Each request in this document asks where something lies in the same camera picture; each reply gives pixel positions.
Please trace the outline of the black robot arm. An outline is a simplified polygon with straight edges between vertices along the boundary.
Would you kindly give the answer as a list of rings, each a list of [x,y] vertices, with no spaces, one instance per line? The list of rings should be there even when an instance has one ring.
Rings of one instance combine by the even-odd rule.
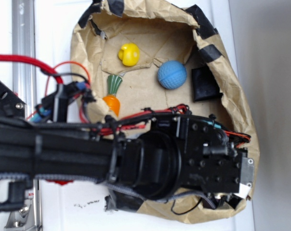
[[[104,123],[29,122],[0,116],[0,180],[9,179],[0,212],[23,207],[35,179],[88,180],[142,200],[188,195],[216,209],[236,207],[253,185],[247,134],[180,104]]]

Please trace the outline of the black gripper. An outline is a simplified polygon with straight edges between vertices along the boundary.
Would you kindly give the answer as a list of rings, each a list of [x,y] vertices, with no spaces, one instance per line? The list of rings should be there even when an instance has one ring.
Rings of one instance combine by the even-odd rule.
[[[246,198],[252,189],[254,160],[243,147],[251,136],[214,120],[186,116],[177,124],[182,154],[180,186],[212,197]]]

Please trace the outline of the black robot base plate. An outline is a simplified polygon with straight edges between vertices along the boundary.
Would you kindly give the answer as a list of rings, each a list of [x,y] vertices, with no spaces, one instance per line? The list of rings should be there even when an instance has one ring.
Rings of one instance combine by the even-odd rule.
[[[24,120],[25,115],[26,103],[0,81],[0,120]]]

